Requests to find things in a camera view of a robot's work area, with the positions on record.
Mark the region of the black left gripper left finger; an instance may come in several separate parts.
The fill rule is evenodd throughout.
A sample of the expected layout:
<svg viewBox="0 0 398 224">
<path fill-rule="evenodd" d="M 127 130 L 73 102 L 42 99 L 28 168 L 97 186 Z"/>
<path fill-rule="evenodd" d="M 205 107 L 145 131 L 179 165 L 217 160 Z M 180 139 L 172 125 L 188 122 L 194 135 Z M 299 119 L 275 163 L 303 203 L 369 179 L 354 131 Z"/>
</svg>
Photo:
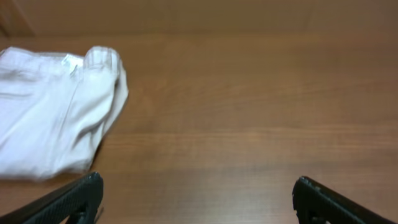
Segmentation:
<svg viewBox="0 0 398 224">
<path fill-rule="evenodd" d="M 1 217 L 1 223 L 94 223 L 103 199 L 104 182 L 92 172 Z"/>
</svg>

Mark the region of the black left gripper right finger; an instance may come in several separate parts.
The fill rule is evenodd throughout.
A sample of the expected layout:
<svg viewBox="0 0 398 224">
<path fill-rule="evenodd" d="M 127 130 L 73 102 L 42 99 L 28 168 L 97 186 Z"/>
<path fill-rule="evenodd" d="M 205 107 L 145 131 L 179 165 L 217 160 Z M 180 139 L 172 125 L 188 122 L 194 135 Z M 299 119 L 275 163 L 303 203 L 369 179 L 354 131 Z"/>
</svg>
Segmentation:
<svg viewBox="0 0 398 224">
<path fill-rule="evenodd" d="M 306 176 L 296 181 L 292 200 L 300 224 L 394 224 Z"/>
</svg>

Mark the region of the beige shorts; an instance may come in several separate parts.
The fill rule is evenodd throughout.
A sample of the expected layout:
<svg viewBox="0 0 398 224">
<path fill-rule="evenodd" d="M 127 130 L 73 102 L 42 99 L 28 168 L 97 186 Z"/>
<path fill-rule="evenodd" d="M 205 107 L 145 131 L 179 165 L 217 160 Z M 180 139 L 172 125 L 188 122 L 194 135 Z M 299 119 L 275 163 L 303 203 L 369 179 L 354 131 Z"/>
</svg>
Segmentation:
<svg viewBox="0 0 398 224">
<path fill-rule="evenodd" d="M 128 98 L 126 71 L 112 48 L 84 56 L 1 52 L 1 177 L 49 179 L 90 169 Z"/>
</svg>

